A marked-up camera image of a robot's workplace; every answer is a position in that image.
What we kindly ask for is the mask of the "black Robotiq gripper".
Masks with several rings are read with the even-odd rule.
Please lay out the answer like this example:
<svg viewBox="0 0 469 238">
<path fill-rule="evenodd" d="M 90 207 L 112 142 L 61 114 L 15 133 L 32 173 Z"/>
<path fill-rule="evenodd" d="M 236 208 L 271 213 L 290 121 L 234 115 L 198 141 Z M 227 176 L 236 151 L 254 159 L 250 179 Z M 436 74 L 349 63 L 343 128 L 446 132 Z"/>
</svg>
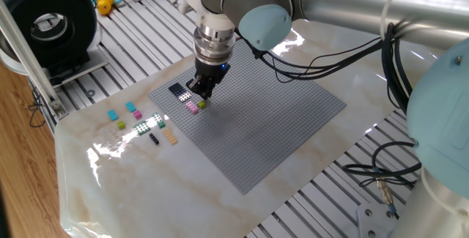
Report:
<svg viewBox="0 0 469 238">
<path fill-rule="evenodd" d="M 186 83 L 186 86 L 194 94 L 197 94 L 204 100 L 207 100 L 212 96 L 213 89 L 215 88 L 216 84 L 223 80 L 231 65 L 228 63 L 208 64 L 200 61 L 199 59 L 196 59 L 195 67 L 195 78 L 190 79 Z"/>
</svg>

